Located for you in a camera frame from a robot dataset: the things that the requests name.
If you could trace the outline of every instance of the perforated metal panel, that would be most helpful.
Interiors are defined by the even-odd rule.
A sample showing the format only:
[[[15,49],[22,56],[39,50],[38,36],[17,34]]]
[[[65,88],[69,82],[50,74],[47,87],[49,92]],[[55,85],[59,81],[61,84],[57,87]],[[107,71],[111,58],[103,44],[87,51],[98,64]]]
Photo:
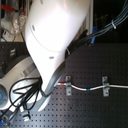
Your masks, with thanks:
[[[0,62],[9,63],[9,50],[27,53],[23,43],[5,43],[0,49]],[[128,45],[95,44],[77,49],[66,60],[65,76],[72,77],[72,84],[90,88],[102,84],[102,76],[108,76],[110,84],[128,85]],[[102,89],[81,92],[72,89],[66,96],[66,87],[57,86],[48,106],[39,113],[31,113],[31,121],[23,122],[19,113],[10,128],[127,128],[128,89],[110,89],[110,96],[103,97]]]

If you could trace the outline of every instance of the cable clip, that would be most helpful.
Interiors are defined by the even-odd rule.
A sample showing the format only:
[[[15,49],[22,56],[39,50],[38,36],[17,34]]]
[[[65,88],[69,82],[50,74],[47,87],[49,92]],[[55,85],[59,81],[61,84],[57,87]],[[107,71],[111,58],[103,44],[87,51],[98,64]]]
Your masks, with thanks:
[[[112,20],[112,25],[113,25],[114,29],[116,29],[116,25],[114,24],[113,20]]]
[[[103,87],[103,96],[108,97],[109,96],[109,83],[108,83],[108,77],[104,76],[102,77],[102,84],[104,85]]]
[[[67,96],[72,95],[71,76],[66,76],[66,94]]]

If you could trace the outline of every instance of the cable bundle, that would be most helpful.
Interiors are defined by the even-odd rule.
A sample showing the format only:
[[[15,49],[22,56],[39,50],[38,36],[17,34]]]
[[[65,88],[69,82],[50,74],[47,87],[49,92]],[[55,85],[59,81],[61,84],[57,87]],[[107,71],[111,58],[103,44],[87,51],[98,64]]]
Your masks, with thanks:
[[[17,89],[15,89],[15,90],[12,91],[13,87],[14,87],[17,83],[19,83],[19,82],[21,82],[21,81],[25,81],[25,80],[37,80],[37,82],[35,82],[34,84],[31,84],[31,85],[25,86],[25,87],[17,88]],[[11,121],[11,120],[14,118],[14,116],[17,114],[17,112],[18,112],[18,110],[19,110],[19,108],[20,108],[21,106],[23,106],[23,108],[24,108],[25,110],[31,110],[31,109],[34,107],[35,103],[36,103],[36,100],[37,100],[37,98],[38,98],[39,91],[41,90],[41,85],[42,85],[42,79],[41,79],[41,77],[38,77],[38,78],[25,78],[25,79],[21,79],[21,80],[15,82],[15,83],[12,85],[12,87],[11,87],[11,89],[10,89],[10,91],[9,91],[9,99],[10,99],[11,105],[9,106],[9,108],[8,108],[5,112],[3,112],[3,114],[0,116],[0,120],[2,120],[2,117],[9,111],[9,109],[10,109],[12,106],[14,106],[16,109],[15,109],[14,113],[10,116],[9,121]],[[23,90],[23,89],[28,89],[28,91],[25,92],[25,93],[19,92],[20,90]],[[20,94],[20,95],[21,95],[21,96],[19,96],[19,98],[17,98],[14,102],[12,102],[12,99],[11,99],[11,91],[12,91],[14,94]],[[32,106],[31,106],[30,108],[27,108],[27,102],[28,102],[34,95],[35,95],[35,99],[34,99],[34,102],[33,102]]]
[[[99,31],[90,34],[82,39],[79,39],[77,41],[75,41],[73,44],[71,44],[68,48],[68,50],[70,51],[70,53],[72,53],[73,51],[75,51],[79,46],[81,46],[82,44],[87,43],[87,41],[91,40],[94,37],[98,37],[101,36],[103,34],[105,34],[106,32],[108,32],[110,29],[114,28],[116,29],[116,26],[118,26],[119,24],[121,24],[123,21],[125,21],[128,18],[128,1],[125,0],[124,6],[122,8],[121,13],[116,17],[115,20],[112,20],[111,23],[109,23],[108,25],[106,25],[104,28],[100,29]]]

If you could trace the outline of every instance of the white robotic arm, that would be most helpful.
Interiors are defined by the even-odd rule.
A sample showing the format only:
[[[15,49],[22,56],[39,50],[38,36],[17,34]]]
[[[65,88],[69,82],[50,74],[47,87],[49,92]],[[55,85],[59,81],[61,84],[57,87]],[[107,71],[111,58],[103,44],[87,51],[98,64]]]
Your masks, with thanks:
[[[35,0],[32,4],[25,39],[46,95],[53,91],[64,72],[66,49],[82,25],[89,6],[90,0]],[[49,98],[42,96],[35,110],[42,110]]]
[[[0,80],[0,97],[4,97],[0,98],[0,110],[11,105],[9,97],[13,102],[19,97],[14,94],[14,89],[35,81],[22,81],[22,85],[12,88],[15,82],[40,76],[43,82],[32,110],[41,111],[47,105],[50,94],[64,73],[66,49],[82,25],[89,6],[90,0],[34,0],[25,27],[26,46],[31,57],[16,61]],[[27,102],[28,107],[33,102],[35,98],[32,97]]]

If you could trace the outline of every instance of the white plastic casing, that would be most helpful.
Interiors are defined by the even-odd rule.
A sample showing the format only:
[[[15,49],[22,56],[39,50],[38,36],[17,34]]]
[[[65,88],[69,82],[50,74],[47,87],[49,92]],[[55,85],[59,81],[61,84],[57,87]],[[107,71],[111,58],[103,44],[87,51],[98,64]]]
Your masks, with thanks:
[[[65,61],[65,51],[83,23],[90,0],[35,0],[25,29],[28,51],[43,79],[45,91]]]

